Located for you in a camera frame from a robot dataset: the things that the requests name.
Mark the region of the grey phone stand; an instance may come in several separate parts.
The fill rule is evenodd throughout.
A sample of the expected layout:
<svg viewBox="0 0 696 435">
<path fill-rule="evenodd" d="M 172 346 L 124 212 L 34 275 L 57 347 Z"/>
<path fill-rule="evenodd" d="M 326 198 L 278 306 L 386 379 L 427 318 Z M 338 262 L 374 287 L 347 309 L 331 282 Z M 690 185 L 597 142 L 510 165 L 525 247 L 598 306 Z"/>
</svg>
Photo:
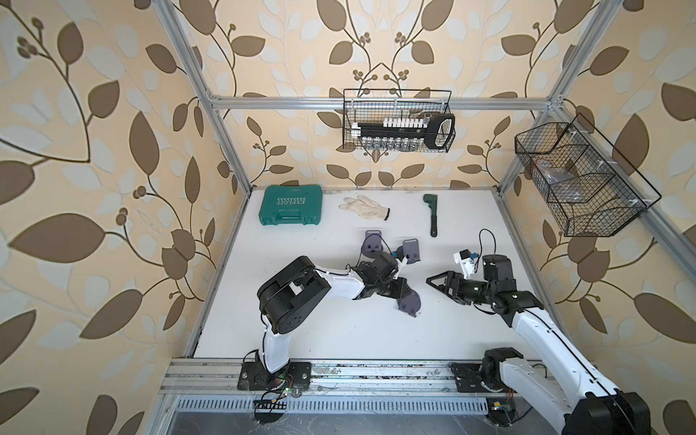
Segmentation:
<svg viewBox="0 0 696 435">
<path fill-rule="evenodd" d="M 383 251 L 382 232 L 380 230 L 367 230 L 361 246 L 361 254 L 369 259 L 375 259 Z"/>
<path fill-rule="evenodd" d="M 401 262 L 411 265 L 421 261 L 419 239 L 406 239 L 396 250 L 396 257 Z"/>
<path fill-rule="evenodd" d="M 411 317 L 416 317 L 422 309 L 422 301 L 419 294 L 409 291 L 402 294 L 397 300 L 398 309 Z"/>
</svg>

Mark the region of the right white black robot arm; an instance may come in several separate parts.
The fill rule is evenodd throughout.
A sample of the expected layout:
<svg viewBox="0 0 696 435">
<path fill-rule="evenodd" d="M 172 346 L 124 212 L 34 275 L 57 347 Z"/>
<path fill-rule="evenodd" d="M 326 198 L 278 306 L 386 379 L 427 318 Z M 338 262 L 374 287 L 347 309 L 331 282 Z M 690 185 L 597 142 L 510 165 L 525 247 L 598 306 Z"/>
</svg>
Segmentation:
<svg viewBox="0 0 696 435">
<path fill-rule="evenodd" d="M 540 358 L 554 377 L 537 374 L 516 349 L 489 349 L 478 370 L 482 387 L 518 393 L 559 434 L 649 434 L 651 413 L 638 393 L 610 381 L 558 329 L 543 304 L 520 291 L 511 261 L 504 255 L 478 257 L 482 280 L 471 279 L 474 262 L 462 259 L 459 272 L 428 277 L 427 284 L 464 306 L 488 304 Z"/>
</svg>

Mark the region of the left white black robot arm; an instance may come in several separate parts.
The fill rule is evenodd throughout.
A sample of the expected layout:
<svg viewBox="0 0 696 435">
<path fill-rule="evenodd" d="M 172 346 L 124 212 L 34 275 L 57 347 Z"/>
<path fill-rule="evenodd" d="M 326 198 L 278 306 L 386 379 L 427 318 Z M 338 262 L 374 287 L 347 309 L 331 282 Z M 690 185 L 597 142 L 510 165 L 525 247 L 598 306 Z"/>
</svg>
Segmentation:
<svg viewBox="0 0 696 435">
<path fill-rule="evenodd" d="M 257 291 L 265 326 L 258 354 L 263 369 L 275 374 L 289 364 L 290 334 L 326 297 L 361 300 L 380 295 L 396 300 L 400 311 L 415 317 L 422 301 L 402 275 L 407 264 L 406 258 L 384 251 L 344 271 L 319 268 L 306 256 L 295 259 Z"/>
</svg>

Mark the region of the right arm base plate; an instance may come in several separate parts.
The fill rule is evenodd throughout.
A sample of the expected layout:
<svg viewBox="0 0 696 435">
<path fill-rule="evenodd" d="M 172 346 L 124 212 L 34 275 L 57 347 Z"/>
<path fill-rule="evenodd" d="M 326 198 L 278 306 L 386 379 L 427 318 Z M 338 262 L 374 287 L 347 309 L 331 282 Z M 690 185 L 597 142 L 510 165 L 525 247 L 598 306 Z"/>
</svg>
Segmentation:
<svg viewBox="0 0 696 435">
<path fill-rule="evenodd" d="M 482 362 L 451 362 L 458 393 L 524 392 L 531 386 L 531 377 L 512 360 Z"/>
</svg>

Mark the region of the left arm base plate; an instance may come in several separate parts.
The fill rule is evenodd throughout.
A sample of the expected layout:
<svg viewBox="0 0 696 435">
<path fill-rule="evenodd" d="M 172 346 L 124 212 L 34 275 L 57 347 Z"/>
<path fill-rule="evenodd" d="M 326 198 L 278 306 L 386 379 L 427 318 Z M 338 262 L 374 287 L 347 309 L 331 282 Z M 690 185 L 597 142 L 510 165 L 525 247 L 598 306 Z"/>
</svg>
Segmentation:
<svg viewBox="0 0 696 435">
<path fill-rule="evenodd" d="M 247 392 L 266 392 L 280 389 L 306 391 L 312 378 L 312 364 L 289 362 L 275 373 L 270 373 L 261 360 L 242 363 L 237 389 Z"/>
</svg>

